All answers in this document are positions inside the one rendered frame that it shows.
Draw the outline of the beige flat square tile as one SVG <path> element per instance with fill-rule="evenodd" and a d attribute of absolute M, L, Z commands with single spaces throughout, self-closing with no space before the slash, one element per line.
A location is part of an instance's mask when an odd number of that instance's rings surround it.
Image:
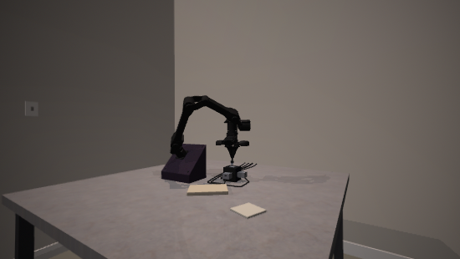
<path fill-rule="evenodd" d="M 242 204 L 240 206 L 234 206 L 230 208 L 230 210 L 246 218 L 250 218 L 252 216 L 256 216 L 256 215 L 266 212 L 264 208 L 261 208 L 251 203 Z"/>

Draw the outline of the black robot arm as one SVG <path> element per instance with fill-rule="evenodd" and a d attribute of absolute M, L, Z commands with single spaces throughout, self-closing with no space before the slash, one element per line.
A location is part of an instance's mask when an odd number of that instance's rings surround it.
<path fill-rule="evenodd" d="M 195 103 L 197 102 L 197 103 Z M 179 124 L 177 126 L 176 132 L 171 137 L 171 154 L 176 154 L 176 159 L 183 160 L 186 156 L 188 150 L 182 148 L 184 142 L 184 129 L 186 127 L 189 116 L 194 110 L 200 109 L 204 106 L 207 106 L 210 109 L 217 111 L 219 114 L 224 115 L 227 119 L 224 123 L 227 123 L 227 131 L 249 131 L 250 119 L 240 119 L 238 111 L 233 108 L 228 108 L 219 104 L 213 99 L 210 99 L 208 96 L 188 96 L 183 100 L 183 109 Z M 227 137 L 223 140 L 224 145 L 233 145 L 237 143 L 237 137 L 235 134 L 227 134 Z"/>

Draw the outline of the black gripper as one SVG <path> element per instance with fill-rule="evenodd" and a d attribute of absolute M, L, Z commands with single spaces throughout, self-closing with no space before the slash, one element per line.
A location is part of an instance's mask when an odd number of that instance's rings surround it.
<path fill-rule="evenodd" d="M 235 134 L 235 136 L 237 137 L 237 140 L 238 140 L 238 132 L 237 131 L 228 131 L 227 134 L 229 134 L 229 136 Z M 224 145 L 224 141 L 223 140 L 217 140 L 216 145 Z M 242 140 L 240 142 L 237 141 L 237 143 L 233 143 L 233 146 L 232 145 L 225 145 L 224 146 L 224 147 L 226 147 L 228 149 L 228 152 L 229 152 L 231 158 L 234 158 L 238 147 L 240 147 L 239 145 L 241 145 L 241 146 L 249 146 L 249 141 L 248 140 Z"/>

